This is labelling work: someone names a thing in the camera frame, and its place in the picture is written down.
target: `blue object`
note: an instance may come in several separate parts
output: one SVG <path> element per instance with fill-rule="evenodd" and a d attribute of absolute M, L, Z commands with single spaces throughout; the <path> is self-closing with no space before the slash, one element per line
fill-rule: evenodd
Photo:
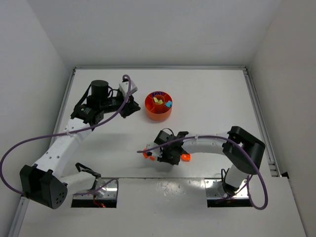
<path fill-rule="evenodd" d="M 172 102 L 169 100 L 167 103 L 165 103 L 166 107 L 171 108 Z"/>

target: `black cylinder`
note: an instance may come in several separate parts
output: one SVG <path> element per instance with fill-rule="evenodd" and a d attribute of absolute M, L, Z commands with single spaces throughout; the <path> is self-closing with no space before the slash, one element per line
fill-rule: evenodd
<path fill-rule="evenodd" d="M 91 95 L 104 100 L 109 95 L 109 83 L 105 80 L 94 80 L 91 82 Z"/>

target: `orange bowl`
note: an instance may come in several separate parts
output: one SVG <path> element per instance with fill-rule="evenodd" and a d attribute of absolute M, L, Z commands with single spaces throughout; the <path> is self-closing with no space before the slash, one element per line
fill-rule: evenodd
<path fill-rule="evenodd" d="M 158 100 L 162 100 L 162 104 L 155 103 L 154 97 Z M 147 116 L 154 121 L 166 120 L 172 110 L 171 107 L 167 107 L 165 104 L 170 101 L 172 103 L 171 96 L 163 91 L 154 91 L 150 93 L 145 99 L 145 107 Z"/>

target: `orange block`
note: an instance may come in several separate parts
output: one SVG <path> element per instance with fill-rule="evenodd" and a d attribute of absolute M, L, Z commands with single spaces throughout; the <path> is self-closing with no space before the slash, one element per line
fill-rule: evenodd
<path fill-rule="evenodd" d="M 189 162 L 191 160 L 191 155 L 190 154 L 182 154 L 181 155 L 181 160 Z"/>
<path fill-rule="evenodd" d="M 146 153 L 143 153 L 144 158 L 148 158 L 149 156 Z"/>

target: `white tabletop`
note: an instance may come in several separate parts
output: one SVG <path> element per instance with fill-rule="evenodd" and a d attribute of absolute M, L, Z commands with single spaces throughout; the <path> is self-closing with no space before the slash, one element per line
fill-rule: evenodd
<path fill-rule="evenodd" d="M 223 156 L 194 154 L 191 162 L 170 166 L 136 153 L 164 127 L 176 133 L 212 134 L 238 125 L 260 138 L 242 70 L 77 70 L 60 130 L 92 80 L 103 79 L 117 87 L 123 74 L 138 86 L 134 97 L 142 110 L 95 129 L 64 172 L 75 172 L 74 164 L 81 162 L 103 177 L 120 177 L 117 208 L 70 208 L 72 197 L 56 210 L 30 201 L 19 236 L 305 236 L 288 181 L 271 177 L 266 157 L 260 170 L 269 204 L 258 211 L 207 208 L 203 178 L 218 177 L 221 168 L 231 166 Z M 160 123 L 149 120 L 144 111 L 146 96 L 156 90 L 173 99 L 170 118 Z M 254 201 L 261 205 L 263 192 L 257 177 L 250 187 Z"/>
<path fill-rule="evenodd" d="M 76 173 L 75 163 L 80 162 L 104 177 L 219 177 L 221 168 L 231 166 L 221 155 L 194 154 L 191 162 L 171 166 L 144 159 L 136 151 L 154 141 L 165 127 L 175 133 L 214 134 L 237 125 L 261 138 L 242 70 L 77 70 L 60 131 L 92 80 L 106 80 L 118 88 L 124 74 L 130 75 L 138 87 L 134 98 L 141 110 L 126 119 L 118 115 L 95 129 L 76 150 L 64 175 Z M 145 98 L 157 90 L 167 92 L 173 100 L 172 113 L 164 122 L 154 122 L 145 114 Z M 266 157 L 260 170 L 270 176 Z"/>

